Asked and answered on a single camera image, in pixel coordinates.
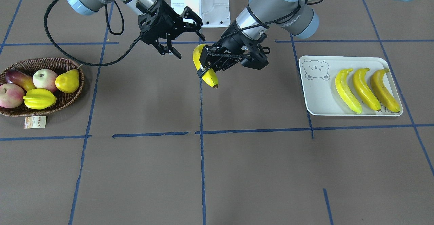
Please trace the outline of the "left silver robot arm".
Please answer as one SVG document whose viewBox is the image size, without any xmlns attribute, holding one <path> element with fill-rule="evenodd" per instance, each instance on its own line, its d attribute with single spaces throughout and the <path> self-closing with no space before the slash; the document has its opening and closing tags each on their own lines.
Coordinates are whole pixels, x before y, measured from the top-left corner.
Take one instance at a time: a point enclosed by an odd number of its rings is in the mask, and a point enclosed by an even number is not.
<svg viewBox="0 0 434 225">
<path fill-rule="evenodd" d="M 297 38 L 312 36 L 319 17 L 312 5 L 324 0 L 249 0 L 245 9 L 211 46 L 203 46 L 194 56 L 197 74 L 229 69 L 237 63 L 261 70 L 267 66 L 269 49 L 262 47 L 266 31 L 276 25 Z M 412 0 L 395 0 L 410 2 Z"/>
</svg>

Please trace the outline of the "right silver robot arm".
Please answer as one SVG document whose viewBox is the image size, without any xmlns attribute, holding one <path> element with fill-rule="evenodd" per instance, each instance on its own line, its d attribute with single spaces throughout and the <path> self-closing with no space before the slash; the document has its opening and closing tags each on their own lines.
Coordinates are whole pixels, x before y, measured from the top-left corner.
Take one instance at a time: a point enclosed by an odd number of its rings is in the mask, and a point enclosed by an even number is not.
<svg viewBox="0 0 434 225">
<path fill-rule="evenodd" d="M 54 0 L 45 11 L 44 28 L 48 39 L 54 47 L 66 57 L 82 63 L 79 59 L 69 55 L 53 40 L 48 30 L 48 16 L 51 9 L 59 0 Z M 103 7 L 116 0 L 67 0 L 71 8 L 82 15 L 95 14 Z M 172 40 L 184 32 L 194 32 L 205 41 L 205 36 L 201 33 L 203 26 L 202 19 L 189 7 L 185 7 L 183 12 L 178 14 L 165 0 L 119 0 L 127 5 L 138 15 L 138 26 L 140 34 L 133 40 L 132 44 L 121 56 L 123 59 L 132 48 L 142 41 L 152 45 L 161 55 L 172 53 L 179 59 L 181 54 L 172 46 Z"/>
</svg>

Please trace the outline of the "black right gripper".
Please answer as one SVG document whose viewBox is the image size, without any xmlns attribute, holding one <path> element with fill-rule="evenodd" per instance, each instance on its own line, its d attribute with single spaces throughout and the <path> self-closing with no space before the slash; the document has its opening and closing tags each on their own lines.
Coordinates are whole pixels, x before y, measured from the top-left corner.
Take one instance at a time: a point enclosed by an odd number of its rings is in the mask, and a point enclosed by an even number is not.
<svg viewBox="0 0 434 225">
<path fill-rule="evenodd" d="M 201 32 L 202 19 L 190 7 L 185 7 L 181 15 L 177 14 L 165 0 L 157 0 L 150 9 L 139 15 L 138 26 L 141 41 L 148 45 L 153 43 L 153 47 L 161 55 L 173 54 L 178 59 L 181 59 L 182 55 L 172 46 L 172 39 L 183 32 L 194 32 L 200 40 L 206 41 Z M 168 33 L 170 39 L 167 39 L 167 45 L 163 46 L 158 38 L 166 39 Z"/>
</svg>

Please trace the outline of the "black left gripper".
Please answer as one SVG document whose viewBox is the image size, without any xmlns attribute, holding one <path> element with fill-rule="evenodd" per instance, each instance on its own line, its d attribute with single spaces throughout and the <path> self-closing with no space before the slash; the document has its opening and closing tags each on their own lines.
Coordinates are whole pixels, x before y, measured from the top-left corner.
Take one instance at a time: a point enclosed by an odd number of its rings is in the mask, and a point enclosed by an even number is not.
<svg viewBox="0 0 434 225">
<path fill-rule="evenodd" d="M 239 62 L 244 67 L 261 70 L 269 64 L 267 54 L 270 49 L 261 46 L 266 37 L 267 34 L 263 33 L 258 40 L 252 40 L 243 32 L 238 32 L 221 41 L 221 53 L 211 52 L 210 46 L 205 46 L 206 65 L 214 72 L 225 71 Z"/>
</svg>

